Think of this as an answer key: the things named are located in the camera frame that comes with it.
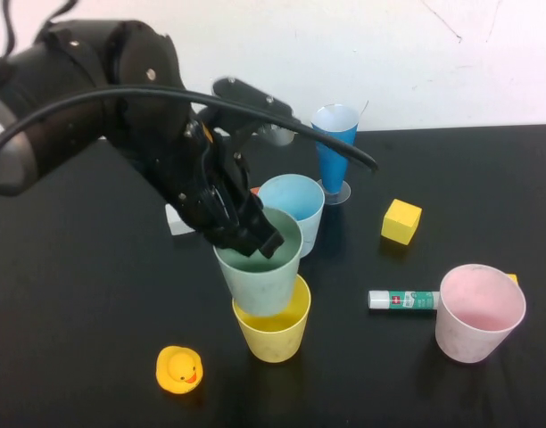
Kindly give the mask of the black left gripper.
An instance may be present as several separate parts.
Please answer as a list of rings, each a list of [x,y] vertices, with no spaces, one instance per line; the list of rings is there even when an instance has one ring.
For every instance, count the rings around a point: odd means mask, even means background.
[[[271,259],[285,242],[250,190],[243,156],[204,126],[174,137],[151,133],[151,185],[219,249]]]

